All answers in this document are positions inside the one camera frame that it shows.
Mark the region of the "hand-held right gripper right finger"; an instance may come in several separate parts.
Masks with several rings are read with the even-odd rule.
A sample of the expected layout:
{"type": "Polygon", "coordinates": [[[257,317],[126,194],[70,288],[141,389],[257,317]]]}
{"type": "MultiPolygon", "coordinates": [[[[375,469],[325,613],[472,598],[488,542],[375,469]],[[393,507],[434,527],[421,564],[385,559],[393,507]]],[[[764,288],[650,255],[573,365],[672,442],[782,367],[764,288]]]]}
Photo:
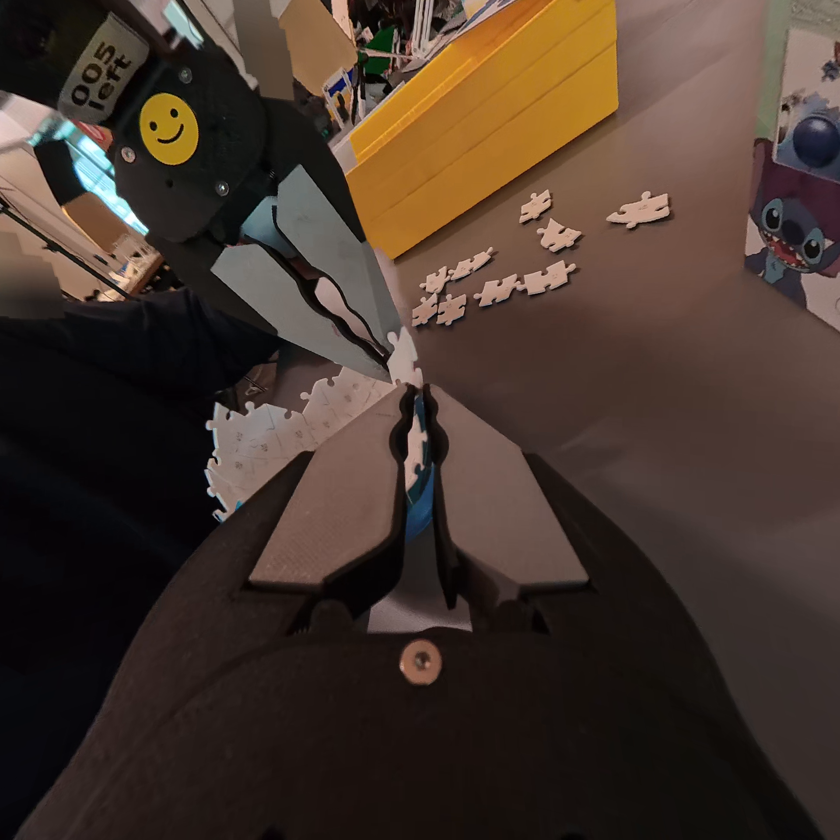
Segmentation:
{"type": "Polygon", "coordinates": [[[436,385],[423,391],[437,575],[448,608],[587,586],[589,575],[519,446],[436,385]]]}

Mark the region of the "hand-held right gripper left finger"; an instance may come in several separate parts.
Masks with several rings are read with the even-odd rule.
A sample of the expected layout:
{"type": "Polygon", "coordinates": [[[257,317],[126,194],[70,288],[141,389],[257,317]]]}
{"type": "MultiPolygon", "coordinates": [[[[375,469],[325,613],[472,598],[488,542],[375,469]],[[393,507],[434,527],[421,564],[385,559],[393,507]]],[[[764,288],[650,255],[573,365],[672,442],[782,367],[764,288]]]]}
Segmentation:
{"type": "Polygon", "coordinates": [[[399,385],[314,451],[248,583],[358,618],[403,570],[405,459],[417,389],[399,385]]]}

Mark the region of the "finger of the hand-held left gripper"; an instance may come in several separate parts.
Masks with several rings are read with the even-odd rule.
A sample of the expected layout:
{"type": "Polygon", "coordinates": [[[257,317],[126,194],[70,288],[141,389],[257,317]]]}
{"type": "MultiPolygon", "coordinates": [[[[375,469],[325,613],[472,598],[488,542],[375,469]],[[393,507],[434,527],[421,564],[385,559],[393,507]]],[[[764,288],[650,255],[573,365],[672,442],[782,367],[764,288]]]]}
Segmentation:
{"type": "Polygon", "coordinates": [[[297,166],[245,220],[241,235],[281,257],[286,275],[272,276],[266,299],[251,307],[278,335],[332,361],[347,361],[352,344],[319,300],[320,279],[332,282],[347,311],[363,324],[384,360],[394,358],[402,321],[371,245],[359,240],[309,173],[297,166]]]}
{"type": "Polygon", "coordinates": [[[305,280],[263,245],[225,248],[212,273],[276,334],[304,350],[381,382],[392,382],[383,353],[355,335],[305,280]]]}

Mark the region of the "partly built puzzle ball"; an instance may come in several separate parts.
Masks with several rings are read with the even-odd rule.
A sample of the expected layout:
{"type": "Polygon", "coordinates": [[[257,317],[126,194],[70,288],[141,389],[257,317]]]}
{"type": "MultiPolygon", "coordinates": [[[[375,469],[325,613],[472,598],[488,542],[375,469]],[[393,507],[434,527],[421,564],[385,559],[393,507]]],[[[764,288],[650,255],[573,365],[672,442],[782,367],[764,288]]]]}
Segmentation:
{"type": "Polygon", "coordinates": [[[237,413],[216,404],[206,423],[213,437],[205,468],[207,495],[217,503],[213,517],[224,522],[295,457],[315,450],[394,389],[342,368],[301,394],[301,412],[247,403],[237,413]]]}

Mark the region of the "curved white puzzle piece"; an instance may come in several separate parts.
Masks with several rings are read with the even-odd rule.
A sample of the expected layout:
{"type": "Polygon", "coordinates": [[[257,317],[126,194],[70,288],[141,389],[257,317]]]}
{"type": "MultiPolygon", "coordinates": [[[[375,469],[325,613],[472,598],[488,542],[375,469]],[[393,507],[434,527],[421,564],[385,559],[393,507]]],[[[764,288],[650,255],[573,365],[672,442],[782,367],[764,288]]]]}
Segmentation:
{"type": "Polygon", "coordinates": [[[399,332],[387,333],[386,340],[393,350],[387,361],[392,383],[412,385],[421,391],[424,377],[421,368],[417,366],[417,351],[410,331],[402,326],[399,332]]]}

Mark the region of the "puzzle pieces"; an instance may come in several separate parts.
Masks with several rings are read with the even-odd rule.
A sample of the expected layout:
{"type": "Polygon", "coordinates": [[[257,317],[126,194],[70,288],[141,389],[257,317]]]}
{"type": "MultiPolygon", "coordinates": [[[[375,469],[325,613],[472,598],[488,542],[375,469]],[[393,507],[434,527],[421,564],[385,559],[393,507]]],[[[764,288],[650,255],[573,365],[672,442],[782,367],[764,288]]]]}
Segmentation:
{"type": "MultiPolygon", "coordinates": [[[[556,256],[576,245],[583,233],[548,217],[547,212],[552,205],[553,199],[549,190],[533,193],[529,201],[521,206],[518,221],[520,224],[528,224],[542,219],[542,226],[537,229],[539,245],[549,254],[556,256]]],[[[644,192],[635,202],[621,205],[607,217],[606,222],[631,230],[641,224],[665,219],[669,214],[669,196],[666,193],[654,195],[644,192]]],[[[412,310],[412,326],[424,327],[433,322],[448,327],[464,317],[469,299],[476,301],[479,308],[489,308],[507,301],[515,291],[523,292],[531,298],[540,296],[565,286],[577,270],[576,264],[560,259],[522,276],[513,274],[499,280],[487,280],[481,290],[472,297],[465,293],[455,295],[447,290],[452,284],[475,275],[477,271],[488,266],[495,256],[496,250],[488,247],[460,260],[453,268],[442,266],[428,274],[420,284],[424,296],[412,310]]]]}

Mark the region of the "person's left forearm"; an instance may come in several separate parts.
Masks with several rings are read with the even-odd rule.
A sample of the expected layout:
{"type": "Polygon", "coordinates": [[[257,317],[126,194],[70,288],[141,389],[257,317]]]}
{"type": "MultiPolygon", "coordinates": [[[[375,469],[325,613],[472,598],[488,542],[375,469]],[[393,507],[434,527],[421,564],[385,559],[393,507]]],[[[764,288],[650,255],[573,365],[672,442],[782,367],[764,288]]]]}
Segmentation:
{"type": "Polygon", "coordinates": [[[123,302],[65,301],[61,318],[2,317],[2,387],[195,406],[282,345],[185,287],[123,302]]]}

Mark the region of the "printed puzzle box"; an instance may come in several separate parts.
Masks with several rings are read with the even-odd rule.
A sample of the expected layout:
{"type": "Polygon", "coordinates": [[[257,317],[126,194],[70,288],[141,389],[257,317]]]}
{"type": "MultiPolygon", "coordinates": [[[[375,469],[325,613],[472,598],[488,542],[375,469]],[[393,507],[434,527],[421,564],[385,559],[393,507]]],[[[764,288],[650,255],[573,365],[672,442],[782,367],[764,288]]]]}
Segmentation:
{"type": "Polygon", "coordinates": [[[769,2],[744,267],[839,330],[839,2],[769,2]]]}

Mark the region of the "yellow plastic bin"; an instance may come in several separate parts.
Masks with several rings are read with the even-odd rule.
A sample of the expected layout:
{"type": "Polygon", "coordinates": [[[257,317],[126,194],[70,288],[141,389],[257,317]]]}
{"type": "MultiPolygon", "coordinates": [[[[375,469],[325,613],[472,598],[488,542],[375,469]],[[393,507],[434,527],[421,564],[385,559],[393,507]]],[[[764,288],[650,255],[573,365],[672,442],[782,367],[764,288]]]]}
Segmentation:
{"type": "Polygon", "coordinates": [[[418,245],[618,107],[614,1],[511,2],[350,133],[368,242],[418,245]]]}

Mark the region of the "person's dark clothed body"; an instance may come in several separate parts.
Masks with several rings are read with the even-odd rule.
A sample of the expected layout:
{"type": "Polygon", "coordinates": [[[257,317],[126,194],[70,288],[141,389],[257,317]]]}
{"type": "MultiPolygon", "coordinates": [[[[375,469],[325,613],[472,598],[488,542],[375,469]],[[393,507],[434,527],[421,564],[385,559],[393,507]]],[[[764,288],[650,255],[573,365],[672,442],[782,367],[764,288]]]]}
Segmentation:
{"type": "Polygon", "coordinates": [[[2,838],[99,714],[152,605],[214,529],[213,398],[2,399],[2,838]]]}

